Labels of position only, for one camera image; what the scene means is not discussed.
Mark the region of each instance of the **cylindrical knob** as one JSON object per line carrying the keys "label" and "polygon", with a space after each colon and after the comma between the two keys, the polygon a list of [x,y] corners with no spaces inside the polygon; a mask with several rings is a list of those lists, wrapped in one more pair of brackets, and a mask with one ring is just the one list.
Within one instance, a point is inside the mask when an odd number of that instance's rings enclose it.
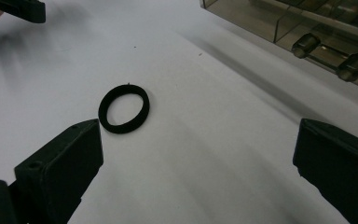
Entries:
{"label": "cylindrical knob", "polygon": [[306,58],[316,47],[321,44],[321,40],[313,34],[301,36],[292,46],[292,52],[297,58]]}
{"label": "cylindrical knob", "polygon": [[344,81],[355,81],[358,78],[358,54],[352,54],[340,64],[336,73]]}

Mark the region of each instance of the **clear plastic container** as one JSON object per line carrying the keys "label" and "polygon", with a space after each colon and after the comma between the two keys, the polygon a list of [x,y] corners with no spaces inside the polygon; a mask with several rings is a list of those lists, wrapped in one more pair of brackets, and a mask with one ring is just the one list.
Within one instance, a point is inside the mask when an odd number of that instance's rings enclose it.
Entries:
{"label": "clear plastic container", "polygon": [[201,6],[358,85],[358,0],[200,0]]}

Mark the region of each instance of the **black rubber ring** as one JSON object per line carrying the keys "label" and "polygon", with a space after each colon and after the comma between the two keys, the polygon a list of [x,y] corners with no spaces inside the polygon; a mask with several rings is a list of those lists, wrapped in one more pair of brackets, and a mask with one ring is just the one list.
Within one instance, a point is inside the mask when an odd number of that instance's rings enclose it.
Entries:
{"label": "black rubber ring", "polygon": [[[123,123],[120,125],[112,125],[107,121],[107,110],[109,106],[115,101],[118,97],[126,94],[137,94],[142,97],[144,101],[144,105],[142,106],[139,114],[128,121],[127,123]],[[103,127],[110,133],[129,133],[139,128],[146,120],[147,115],[149,114],[150,103],[149,98],[147,97],[146,91],[144,89],[131,85],[122,85],[115,87],[110,92],[108,92],[103,100],[101,101],[100,108],[98,110],[98,117],[100,118],[100,122]]]}

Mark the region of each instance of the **white table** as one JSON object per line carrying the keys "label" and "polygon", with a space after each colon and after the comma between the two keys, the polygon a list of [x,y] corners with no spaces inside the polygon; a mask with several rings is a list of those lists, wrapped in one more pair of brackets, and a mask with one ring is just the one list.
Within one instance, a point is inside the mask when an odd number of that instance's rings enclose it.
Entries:
{"label": "white table", "polygon": [[[102,129],[104,165],[70,223],[347,223],[292,164],[301,118],[358,136],[358,87],[203,10],[198,0],[48,0],[0,19],[0,179],[104,95],[151,111]],[[135,96],[109,116],[131,119]]]}

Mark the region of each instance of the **gasket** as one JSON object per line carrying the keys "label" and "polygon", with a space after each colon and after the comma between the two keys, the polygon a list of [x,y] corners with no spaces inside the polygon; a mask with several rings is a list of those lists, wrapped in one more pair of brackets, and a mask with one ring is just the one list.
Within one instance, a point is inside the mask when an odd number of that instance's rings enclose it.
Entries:
{"label": "gasket", "polygon": [[[120,124],[120,125],[112,125],[107,121],[107,110],[109,106],[120,96],[126,94],[136,94],[139,95],[144,104],[142,106],[139,114],[135,116],[132,120]],[[110,133],[130,133],[135,129],[139,128],[146,120],[147,115],[149,114],[150,102],[147,96],[147,93],[144,89],[139,86],[131,85],[122,85],[113,88],[110,92],[108,92],[103,100],[101,101],[100,108],[98,110],[98,117],[100,119],[103,127]]]}

